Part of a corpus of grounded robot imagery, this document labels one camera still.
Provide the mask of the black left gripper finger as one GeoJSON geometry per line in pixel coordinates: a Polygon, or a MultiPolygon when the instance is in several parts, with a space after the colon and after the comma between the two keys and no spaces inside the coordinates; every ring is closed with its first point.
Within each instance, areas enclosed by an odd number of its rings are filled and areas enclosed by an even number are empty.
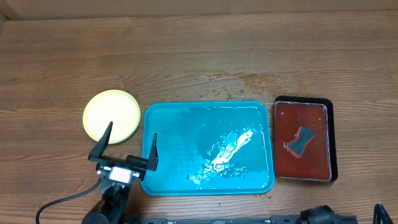
{"type": "Polygon", "coordinates": [[[157,153],[157,134],[154,134],[147,162],[147,170],[156,171],[159,162],[157,153]]]}
{"type": "Polygon", "coordinates": [[[106,150],[106,148],[108,146],[112,127],[113,127],[113,122],[111,121],[108,124],[108,127],[106,128],[106,131],[104,132],[102,137],[99,139],[99,141],[93,147],[93,149],[90,151],[90,153],[88,155],[88,159],[90,161],[98,161],[101,159],[104,151],[106,150]]]}

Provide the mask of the yellow plate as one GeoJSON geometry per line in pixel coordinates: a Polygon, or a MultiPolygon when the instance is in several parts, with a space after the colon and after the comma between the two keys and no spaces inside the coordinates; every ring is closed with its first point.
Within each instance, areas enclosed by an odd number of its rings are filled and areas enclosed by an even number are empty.
{"type": "Polygon", "coordinates": [[[122,90],[106,90],[94,96],[83,112],[83,127],[95,141],[99,141],[112,123],[110,144],[129,139],[139,126],[141,110],[136,99],[122,90]]]}

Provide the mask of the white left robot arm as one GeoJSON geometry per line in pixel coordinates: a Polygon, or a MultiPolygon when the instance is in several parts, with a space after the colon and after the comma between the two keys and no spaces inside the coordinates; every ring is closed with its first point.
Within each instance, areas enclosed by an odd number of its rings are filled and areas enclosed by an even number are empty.
{"type": "Polygon", "coordinates": [[[96,163],[101,200],[83,218],[83,223],[140,223],[136,213],[127,212],[127,201],[133,182],[142,181],[148,170],[158,165],[157,136],[154,135],[147,159],[128,155],[125,159],[105,156],[113,124],[109,123],[102,137],[90,151],[88,159],[96,163]]]}

